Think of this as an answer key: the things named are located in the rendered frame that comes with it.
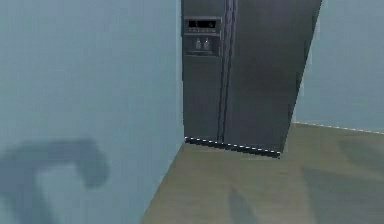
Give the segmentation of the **dark grey two-door fridge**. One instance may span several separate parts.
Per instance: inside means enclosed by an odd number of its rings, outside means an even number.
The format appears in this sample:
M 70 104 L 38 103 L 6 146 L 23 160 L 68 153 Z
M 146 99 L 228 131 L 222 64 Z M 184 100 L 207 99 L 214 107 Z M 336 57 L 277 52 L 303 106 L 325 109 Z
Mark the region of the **dark grey two-door fridge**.
M 183 124 L 196 145 L 279 157 L 322 0 L 238 0 L 229 140 L 217 142 L 223 0 L 181 0 Z

